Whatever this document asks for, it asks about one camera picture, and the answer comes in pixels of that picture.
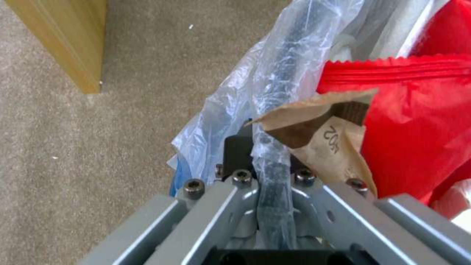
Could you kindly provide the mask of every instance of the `gray metal frame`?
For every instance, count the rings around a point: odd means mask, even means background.
[[[236,173],[155,196],[81,264],[200,264],[213,247],[253,248],[259,185]],[[293,176],[292,199],[298,248],[360,247],[380,264],[471,264],[471,235],[410,196],[374,200],[352,185]]]

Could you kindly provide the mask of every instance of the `paper bag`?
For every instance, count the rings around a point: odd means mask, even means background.
[[[327,93],[283,105],[254,123],[317,175],[324,183],[362,179],[376,196],[371,171],[359,153],[366,113],[376,89]]]

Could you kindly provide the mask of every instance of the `printed number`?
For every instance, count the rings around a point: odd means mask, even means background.
[[[339,151],[339,134],[333,126],[324,133],[324,139],[329,140],[330,150],[336,154]]]

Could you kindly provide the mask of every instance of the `hex socket screw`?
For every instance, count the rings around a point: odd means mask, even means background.
[[[362,196],[366,196],[368,193],[367,184],[359,178],[349,178],[345,182],[348,186],[352,187],[356,192]]]
[[[245,169],[238,169],[232,173],[232,183],[239,187],[250,186],[252,182],[252,173]]]
[[[200,179],[189,179],[183,186],[183,192],[188,199],[197,200],[204,194],[204,182]]]
[[[305,187],[312,186],[316,178],[317,178],[317,175],[312,173],[312,171],[308,168],[298,169],[294,173],[294,183],[305,186]]]

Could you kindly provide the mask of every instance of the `screw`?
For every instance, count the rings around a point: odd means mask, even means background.
[[[358,192],[362,196],[366,196],[366,194],[368,193],[368,186],[361,179],[349,178],[347,179],[346,184],[352,187],[356,192]]]
[[[215,172],[215,175],[216,175],[216,179],[217,179],[217,180],[222,179],[222,175],[223,175],[223,167],[222,167],[222,164],[216,164],[216,172]]]
[[[250,185],[252,182],[252,174],[245,169],[238,169],[232,173],[232,183],[236,185]]]
[[[183,192],[188,199],[197,200],[204,194],[204,182],[199,179],[189,179],[183,186]]]
[[[305,187],[312,186],[317,175],[312,174],[312,171],[308,168],[302,168],[294,173],[294,182]]]

